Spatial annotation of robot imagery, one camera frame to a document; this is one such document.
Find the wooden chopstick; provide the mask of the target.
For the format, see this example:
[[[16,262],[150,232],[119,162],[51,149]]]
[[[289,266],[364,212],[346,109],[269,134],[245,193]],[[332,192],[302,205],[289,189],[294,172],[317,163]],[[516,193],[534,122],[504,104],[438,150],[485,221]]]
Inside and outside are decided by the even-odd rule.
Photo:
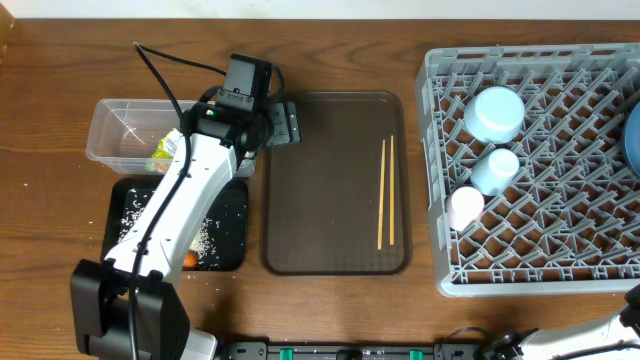
[[[394,157],[394,135],[390,136],[389,142],[389,244],[395,245],[395,157]]]
[[[385,171],[386,171],[386,140],[383,139],[382,147],[381,147],[381,160],[380,160],[377,250],[382,250],[382,244],[383,244]]]

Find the white cooked rice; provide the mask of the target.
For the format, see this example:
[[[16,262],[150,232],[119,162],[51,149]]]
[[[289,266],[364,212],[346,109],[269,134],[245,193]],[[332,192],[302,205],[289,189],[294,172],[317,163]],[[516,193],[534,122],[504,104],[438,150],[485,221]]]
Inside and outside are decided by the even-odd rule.
[[[151,196],[155,193],[151,189],[130,189],[124,196],[124,209],[120,217],[120,230],[117,237],[117,243],[124,241],[127,233],[135,225],[137,220],[142,215],[146,204],[150,200]],[[203,219],[199,226],[199,229],[194,236],[189,251],[198,255],[198,266],[195,270],[202,270],[206,267],[205,257],[216,253],[215,239],[212,232],[219,228],[220,222],[214,219],[215,203],[207,212],[207,215]]]

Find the orange carrot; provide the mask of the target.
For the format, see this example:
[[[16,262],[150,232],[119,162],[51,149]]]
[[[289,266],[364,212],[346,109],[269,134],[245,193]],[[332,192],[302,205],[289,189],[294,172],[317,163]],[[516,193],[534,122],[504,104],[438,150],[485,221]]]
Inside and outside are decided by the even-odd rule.
[[[184,270],[195,270],[198,266],[198,255],[194,252],[189,251],[183,262]]]

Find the pink cup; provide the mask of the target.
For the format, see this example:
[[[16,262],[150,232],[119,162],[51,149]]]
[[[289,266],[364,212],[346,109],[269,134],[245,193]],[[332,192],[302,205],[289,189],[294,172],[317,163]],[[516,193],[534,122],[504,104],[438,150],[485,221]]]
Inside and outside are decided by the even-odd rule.
[[[484,204],[483,194],[476,188],[456,189],[445,202],[450,227],[456,231],[467,228],[481,216]]]

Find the light blue bowl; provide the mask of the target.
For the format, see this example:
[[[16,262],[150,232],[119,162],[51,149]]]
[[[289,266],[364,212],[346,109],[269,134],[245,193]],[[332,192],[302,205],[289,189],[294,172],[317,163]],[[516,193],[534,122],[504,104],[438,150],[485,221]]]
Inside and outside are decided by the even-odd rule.
[[[512,141],[523,126],[525,105],[513,90],[493,86],[472,98],[464,110],[465,130],[485,143]]]

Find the light blue cup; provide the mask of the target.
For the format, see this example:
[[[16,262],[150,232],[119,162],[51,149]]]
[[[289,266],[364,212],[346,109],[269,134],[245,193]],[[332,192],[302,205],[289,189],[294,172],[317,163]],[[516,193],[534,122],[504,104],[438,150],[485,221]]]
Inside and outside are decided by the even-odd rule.
[[[519,160],[508,149],[495,149],[471,170],[472,185],[483,195],[497,196],[505,192],[520,169]]]

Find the dark blue plate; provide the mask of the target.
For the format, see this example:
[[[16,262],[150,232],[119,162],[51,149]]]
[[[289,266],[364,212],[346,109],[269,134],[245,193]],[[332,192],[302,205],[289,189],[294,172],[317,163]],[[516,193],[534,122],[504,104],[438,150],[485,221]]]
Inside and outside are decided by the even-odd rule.
[[[640,175],[640,104],[630,112],[623,131],[623,154],[636,177]]]

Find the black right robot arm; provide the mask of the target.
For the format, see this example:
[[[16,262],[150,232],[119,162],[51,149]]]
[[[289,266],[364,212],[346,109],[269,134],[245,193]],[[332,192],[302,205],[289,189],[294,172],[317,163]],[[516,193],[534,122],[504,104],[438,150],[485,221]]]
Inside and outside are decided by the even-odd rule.
[[[533,329],[498,337],[476,353],[486,360],[639,360],[639,286],[626,306],[608,318],[563,329]]]

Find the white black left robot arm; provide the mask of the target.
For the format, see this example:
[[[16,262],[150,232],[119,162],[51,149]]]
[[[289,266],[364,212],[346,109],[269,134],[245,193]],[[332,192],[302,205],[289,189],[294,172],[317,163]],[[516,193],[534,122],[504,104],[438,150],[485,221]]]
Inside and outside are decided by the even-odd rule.
[[[197,102],[178,112],[168,171],[125,237],[70,279],[78,350],[98,359],[212,359],[218,341],[192,327],[177,294],[183,262],[247,153],[301,139],[291,102]]]

